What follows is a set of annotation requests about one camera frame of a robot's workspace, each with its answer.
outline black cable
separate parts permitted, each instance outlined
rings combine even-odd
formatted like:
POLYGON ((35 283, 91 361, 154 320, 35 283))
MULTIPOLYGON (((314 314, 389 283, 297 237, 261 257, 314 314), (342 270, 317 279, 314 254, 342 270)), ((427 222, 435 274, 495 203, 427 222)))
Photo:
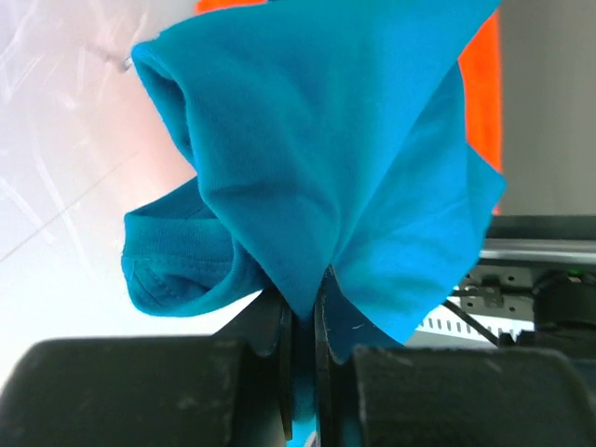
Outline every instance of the black cable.
POLYGON ((459 305, 452 303, 451 301, 447 300, 443 303, 443 306, 451 310, 454 314, 460 317, 466 324, 468 324, 472 329, 477 331, 480 335, 486 338, 489 342, 491 342, 495 346, 499 346, 499 339, 496 335, 482 326, 475 318, 473 318, 468 312, 462 309, 459 305))

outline orange fabric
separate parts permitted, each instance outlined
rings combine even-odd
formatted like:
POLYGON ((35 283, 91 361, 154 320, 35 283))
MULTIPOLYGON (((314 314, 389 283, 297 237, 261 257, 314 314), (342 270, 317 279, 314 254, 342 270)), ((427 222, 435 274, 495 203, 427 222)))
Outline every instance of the orange fabric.
POLYGON ((201 0, 196 4, 195 12, 197 14, 203 14, 226 7, 247 7, 261 5, 263 3, 267 3, 267 0, 201 0))
POLYGON ((501 55, 498 11, 478 31, 459 60, 466 86, 467 140, 501 170, 501 55))

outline gray wall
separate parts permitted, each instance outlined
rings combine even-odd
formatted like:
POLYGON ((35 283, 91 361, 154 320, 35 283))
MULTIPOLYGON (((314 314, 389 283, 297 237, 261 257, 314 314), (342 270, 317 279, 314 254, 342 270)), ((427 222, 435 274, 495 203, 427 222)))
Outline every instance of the gray wall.
POLYGON ((596 1, 504 0, 505 214, 596 214, 596 1))

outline blue t-shirt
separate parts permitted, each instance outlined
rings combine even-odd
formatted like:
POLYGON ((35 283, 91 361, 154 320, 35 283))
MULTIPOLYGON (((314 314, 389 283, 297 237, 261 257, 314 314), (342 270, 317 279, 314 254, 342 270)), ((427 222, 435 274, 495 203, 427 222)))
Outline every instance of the blue t-shirt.
POLYGON ((285 0, 135 47, 197 177, 125 217, 132 302, 188 317, 273 283, 306 320, 332 264, 406 341, 477 262, 504 189, 467 145, 457 65, 497 4, 285 0))

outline white backdrop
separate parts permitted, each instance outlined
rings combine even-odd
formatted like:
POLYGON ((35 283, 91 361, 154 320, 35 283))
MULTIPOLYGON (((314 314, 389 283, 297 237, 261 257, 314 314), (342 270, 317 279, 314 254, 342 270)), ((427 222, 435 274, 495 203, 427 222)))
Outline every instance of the white backdrop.
POLYGON ((36 341, 211 333, 248 303, 150 318, 120 272, 124 213, 193 172, 118 64, 194 3, 0 1, 0 387, 36 341))

